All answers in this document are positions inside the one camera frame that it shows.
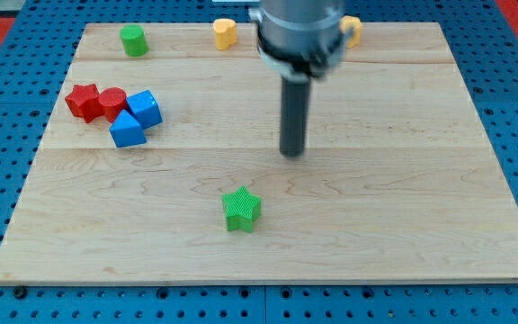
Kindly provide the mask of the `yellow block behind arm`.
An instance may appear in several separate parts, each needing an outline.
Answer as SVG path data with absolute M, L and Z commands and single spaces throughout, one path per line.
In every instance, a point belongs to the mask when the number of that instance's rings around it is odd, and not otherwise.
M 345 47 L 354 48 L 361 41 L 362 21 L 359 17 L 346 15 L 340 21 L 340 29 L 346 37 Z

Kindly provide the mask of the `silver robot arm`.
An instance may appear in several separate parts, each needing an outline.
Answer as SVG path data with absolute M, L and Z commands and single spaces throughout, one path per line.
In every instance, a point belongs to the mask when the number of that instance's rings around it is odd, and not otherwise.
M 342 0 L 261 0 L 248 14 L 261 59 L 294 83 L 325 77 L 355 35 L 353 27 L 341 28 Z

